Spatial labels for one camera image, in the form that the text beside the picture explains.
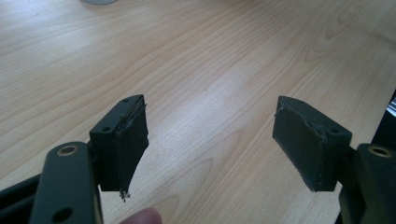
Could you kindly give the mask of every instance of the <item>screw hole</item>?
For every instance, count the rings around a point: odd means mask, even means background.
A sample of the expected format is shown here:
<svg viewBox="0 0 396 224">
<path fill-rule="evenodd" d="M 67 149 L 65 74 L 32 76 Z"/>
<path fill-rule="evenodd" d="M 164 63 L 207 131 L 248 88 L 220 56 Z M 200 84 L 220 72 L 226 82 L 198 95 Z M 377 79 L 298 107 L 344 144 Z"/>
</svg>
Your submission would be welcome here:
<svg viewBox="0 0 396 224">
<path fill-rule="evenodd" d="M 375 154 L 376 156 L 390 158 L 392 154 L 385 148 L 382 147 L 369 147 L 369 151 Z"/>
<path fill-rule="evenodd" d="M 71 154 L 75 153 L 77 149 L 78 147 L 76 146 L 67 146 L 59 149 L 57 153 L 58 156 L 70 156 Z"/>
<path fill-rule="evenodd" d="M 102 132 L 108 132 L 108 131 L 110 131 L 110 128 L 109 127 L 105 127 L 105 128 L 103 128 L 103 129 L 101 129 L 100 131 L 102 131 Z"/>
<path fill-rule="evenodd" d="M 73 214 L 73 210 L 71 208 L 64 208 L 59 210 L 55 215 L 52 217 L 53 222 L 63 222 L 67 219 L 69 219 Z"/>
</svg>

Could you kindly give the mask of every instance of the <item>light wood surface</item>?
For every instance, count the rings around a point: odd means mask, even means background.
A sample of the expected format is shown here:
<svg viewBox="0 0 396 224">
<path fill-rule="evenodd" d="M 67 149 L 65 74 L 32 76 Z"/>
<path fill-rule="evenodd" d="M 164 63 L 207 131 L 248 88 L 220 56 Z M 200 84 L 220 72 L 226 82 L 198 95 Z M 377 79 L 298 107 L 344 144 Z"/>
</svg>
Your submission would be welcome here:
<svg viewBox="0 0 396 224">
<path fill-rule="evenodd" d="M 370 142 L 396 86 L 392 0 L 78 0 L 0 3 L 0 189 L 143 93 L 150 146 L 131 199 L 164 223 L 334 223 L 272 138 L 278 95 Z"/>
</svg>

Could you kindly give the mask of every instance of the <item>wooden table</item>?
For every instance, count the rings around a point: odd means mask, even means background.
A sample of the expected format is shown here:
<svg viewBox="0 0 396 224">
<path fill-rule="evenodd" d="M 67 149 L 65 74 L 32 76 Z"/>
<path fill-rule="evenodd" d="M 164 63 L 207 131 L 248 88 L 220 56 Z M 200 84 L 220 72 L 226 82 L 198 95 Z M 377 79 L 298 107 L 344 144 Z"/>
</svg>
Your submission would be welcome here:
<svg viewBox="0 0 396 224">
<path fill-rule="evenodd" d="M 0 189 L 47 152 L 88 141 L 143 93 L 150 146 L 106 223 L 147 206 L 164 223 L 334 223 L 272 138 L 278 95 L 370 142 L 396 86 L 391 0 L 78 0 L 0 3 Z"/>
</svg>

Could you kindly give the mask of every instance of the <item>fingertip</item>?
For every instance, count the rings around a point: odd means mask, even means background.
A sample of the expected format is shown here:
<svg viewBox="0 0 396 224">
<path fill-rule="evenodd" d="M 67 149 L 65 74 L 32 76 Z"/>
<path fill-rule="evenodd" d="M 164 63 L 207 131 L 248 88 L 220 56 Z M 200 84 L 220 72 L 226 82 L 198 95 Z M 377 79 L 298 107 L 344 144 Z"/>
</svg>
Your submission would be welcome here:
<svg viewBox="0 0 396 224">
<path fill-rule="evenodd" d="M 163 219 L 157 210 L 149 207 L 131 215 L 121 224 L 163 224 Z"/>
</svg>

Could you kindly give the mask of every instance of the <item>clamp jaw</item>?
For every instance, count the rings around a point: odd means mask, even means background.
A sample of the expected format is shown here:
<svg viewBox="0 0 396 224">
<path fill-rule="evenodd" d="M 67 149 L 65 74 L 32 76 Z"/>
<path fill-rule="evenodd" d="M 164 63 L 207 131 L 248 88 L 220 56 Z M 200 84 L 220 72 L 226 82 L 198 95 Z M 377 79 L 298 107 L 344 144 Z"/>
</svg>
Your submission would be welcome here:
<svg viewBox="0 0 396 224">
<path fill-rule="evenodd" d="M 352 133 L 307 103 L 280 96 L 273 137 L 312 191 L 343 188 L 342 223 L 396 223 L 396 152 L 361 144 Z"/>
<path fill-rule="evenodd" d="M 149 146 L 143 95 L 117 103 L 90 131 L 91 141 L 48 154 L 41 175 L 0 191 L 0 223 L 103 223 L 102 191 L 128 188 Z"/>
</svg>

